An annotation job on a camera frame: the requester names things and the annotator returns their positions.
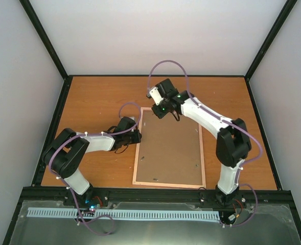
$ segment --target white slotted strip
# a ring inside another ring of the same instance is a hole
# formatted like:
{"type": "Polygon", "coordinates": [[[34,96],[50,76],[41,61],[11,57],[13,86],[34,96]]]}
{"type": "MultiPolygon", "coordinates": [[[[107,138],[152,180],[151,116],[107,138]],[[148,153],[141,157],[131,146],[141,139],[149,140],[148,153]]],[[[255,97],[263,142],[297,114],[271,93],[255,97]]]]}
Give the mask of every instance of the white slotted strip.
{"type": "MultiPolygon", "coordinates": [[[[27,217],[76,218],[75,208],[28,208],[27,217]]],[[[218,211],[171,211],[171,210],[117,210],[98,209],[95,214],[84,214],[92,219],[100,215],[109,215],[121,221],[206,221],[218,222],[218,211]]]]}

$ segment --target cardboard panel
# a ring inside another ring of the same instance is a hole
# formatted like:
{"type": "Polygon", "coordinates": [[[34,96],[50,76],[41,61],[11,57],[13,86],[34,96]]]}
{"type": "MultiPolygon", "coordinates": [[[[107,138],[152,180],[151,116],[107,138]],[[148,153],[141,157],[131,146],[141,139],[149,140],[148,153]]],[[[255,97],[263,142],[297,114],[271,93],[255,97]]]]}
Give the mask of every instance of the cardboard panel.
{"type": "Polygon", "coordinates": [[[201,127],[168,114],[158,119],[142,108],[141,143],[136,148],[133,184],[199,188],[205,186],[201,127]]]}

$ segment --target white panel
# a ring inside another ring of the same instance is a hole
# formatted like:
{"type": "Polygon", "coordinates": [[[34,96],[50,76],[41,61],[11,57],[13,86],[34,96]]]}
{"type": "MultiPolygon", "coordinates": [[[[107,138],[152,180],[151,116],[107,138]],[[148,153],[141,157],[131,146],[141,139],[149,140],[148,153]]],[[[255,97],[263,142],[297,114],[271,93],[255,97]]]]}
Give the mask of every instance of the white panel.
{"type": "Polygon", "coordinates": [[[19,1],[0,1],[0,244],[29,186],[62,85],[19,1]]]}
{"type": "Polygon", "coordinates": [[[301,217],[301,1],[250,84],[283,188],[291,190],[301,217]]]}
{"type": "Polygon", "coordinates": [[[31,2],[69,74],[244,75],[285,0],[31,2]]]}

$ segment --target wooden frame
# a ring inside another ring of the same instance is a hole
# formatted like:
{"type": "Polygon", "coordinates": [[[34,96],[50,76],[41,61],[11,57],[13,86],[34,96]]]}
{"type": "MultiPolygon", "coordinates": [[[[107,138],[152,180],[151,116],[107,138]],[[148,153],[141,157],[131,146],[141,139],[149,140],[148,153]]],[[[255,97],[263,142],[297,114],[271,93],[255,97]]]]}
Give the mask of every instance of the wooden frame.
{"type": "MultiPolygon", "coordinates": [[[[138,129],[142,132],[142,120],[144,111],[151,111],[149,107],[141,107],[141,118],[139,121],[138,129]]],[[[171,183],[153,183],[153,182],[141,182],[136,180],[137,168],[138,168],[138,159],[139,159],[139,149],[140,144],[136,145],[135,159],[134,159],[134,170],[133,170],[133,185],[149,185],[154,187],[172,187],[172,188],[191,188],[198,189],[200,187],[206,188],[206,179],[205,179],[205,161],[203,153],[203,143],[202,143],[202,126],[198,124],[198,133],[199,133],[199,145],[200,145],[200,161],[201,161],[201,180],[202,185],[187,185],[187,184],[171,184],[171,183]]]]}

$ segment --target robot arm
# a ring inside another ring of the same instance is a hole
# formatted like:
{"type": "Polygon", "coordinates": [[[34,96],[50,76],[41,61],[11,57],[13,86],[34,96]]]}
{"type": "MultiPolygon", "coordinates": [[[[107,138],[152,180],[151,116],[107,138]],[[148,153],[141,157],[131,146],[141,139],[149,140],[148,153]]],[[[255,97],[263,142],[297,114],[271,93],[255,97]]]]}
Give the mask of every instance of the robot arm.
{"type": "MultiPolygon", "coordinates": [[[[118,133],[135,125],[135,121],[129,117],[121,118],[117,126],[111,127],[103,134],[96,136],[82,136],[69,144],[66,148],[69,151],[61,150],[55,157],[51,169],[56,172],[77,194],[84,195],[86,191],[92,187],[84,178],[79,170],[79,164],[85,153],[94,151],[116,151],[122,146],[140,143],[141,134],[136,128],[123,134],[111,136],[113,133],[118,133]]],[[[42,154],[42,160],[48,165],[54,152],[69,138],[79,133],[72,129],[64,129],[58,137],[49,145],[42,154]]]]}
{"type": "Polygon", "coordinates": [[[154,99],[152,110],[158,118],[172,113],[175,119],[179,120],[179,115],[184,115],[202,125],[217,139],[216,156],[221,162],[221,174],[216,188],[216,197],[222,205],[229,202],[239,189],[240,164],[251,150],[251,144],[248,136],[222,120],[230,121],[246,130],[245,122],[239,118],[232,120],[224,117],[193,96],[198,103],[196,105],[186,91],[179,93],[169,79],[151,88],[147,97],[154,99]],[[208,109],[220,120],[205,112],[200,106],[208,109]]]}

